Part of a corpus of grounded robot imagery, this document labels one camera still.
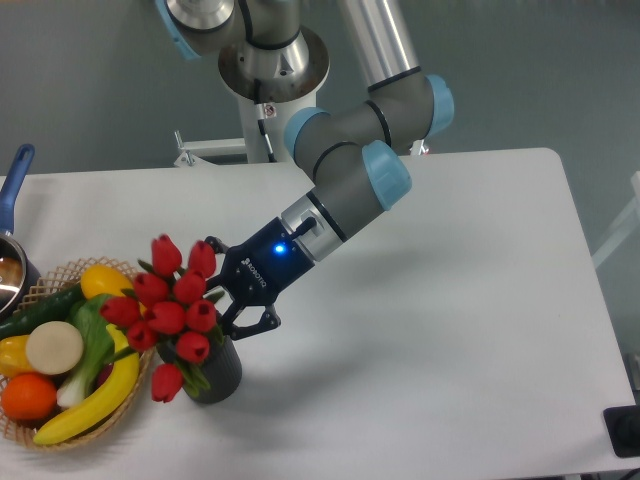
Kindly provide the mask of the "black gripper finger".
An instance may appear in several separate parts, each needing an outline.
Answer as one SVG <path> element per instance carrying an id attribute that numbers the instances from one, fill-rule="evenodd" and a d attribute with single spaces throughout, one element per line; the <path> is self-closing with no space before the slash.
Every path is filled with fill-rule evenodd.
<path id="1" fill-rule="evenodd" d="M 230 339 L 246 339 L 275 330 L 281 325 L 281 319 L 274 305 L 265 306 L 259 319 L 255 323 L 251 325 L 238 325 L 236 321 L 246 308 L 246 304 L 234 302 L 221 315 L 219 322 L 225 336 L 228 336 Z"/>
<path id="2" fill-rule="evenodd" d="M 205 238 L 205 243 L 212 248 L 215 255 L 223 256 L 220 272 L 206 280 L 206 289 L 214 290 L 216 288 L 222 288 L 226 290 L 231 275 L 230 264 L 227 262 L 226 257 L 229 246 L 224 244 L 218 237 L 214 236 L 207 236 Z"/>

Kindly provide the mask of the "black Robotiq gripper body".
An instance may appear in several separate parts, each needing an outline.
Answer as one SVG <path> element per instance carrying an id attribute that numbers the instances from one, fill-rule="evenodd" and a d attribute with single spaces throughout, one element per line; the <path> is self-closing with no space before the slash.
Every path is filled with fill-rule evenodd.
<path id="1" fill-rule="evenodd" d="M 307 218 L 290 232 L 282 219 L 274 218 L 239 245 L 220 243 L 224 260 L 219 285 L 232 300 L 228 310 L 238 313 L 246 307 L 269 307 L 307 273 L 314 260 L 303 250 L 299 238 L 316 226 L 314 218 Z"/>

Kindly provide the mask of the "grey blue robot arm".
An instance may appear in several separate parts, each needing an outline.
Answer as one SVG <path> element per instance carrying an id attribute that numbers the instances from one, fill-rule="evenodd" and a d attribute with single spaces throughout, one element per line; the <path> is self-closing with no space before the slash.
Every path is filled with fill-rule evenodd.
<path id="1" fill-rule="evenodd" d="M 291 162 L 311 190 L 246 240 L 229 247 L 209 288 L 231 298 L 223 333 L 240 340 L 278 327 L 278 295 L 406 195 L 402 156 L 447 128 L 454 101 L 426 75 L 395 1 L 344 1 L 368 99 L 343 114 L 316 105 L 329 72 L 322 39 L 300 20 L 297 1 L 160 1 L 157 11 L 188 59 L 218 58 L 236 98 L 252 163 Z"/>

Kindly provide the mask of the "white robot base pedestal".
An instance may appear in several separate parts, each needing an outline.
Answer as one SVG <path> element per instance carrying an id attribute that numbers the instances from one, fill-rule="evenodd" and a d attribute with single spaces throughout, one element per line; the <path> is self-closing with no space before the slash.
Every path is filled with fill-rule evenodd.
<path id="1" fill-rule="evenodd" d="M 283 103 L 254 104 L 237 98 L 242 136 L 217 140 L 184 142 L 179 131 L 174 132 L 178 156 L 176 167 L 191 167 L 211 163 L 272 163 L 292 162 L 285 146 L 285 129 L 299 110 L 316 106 L 316 94 Z"/>

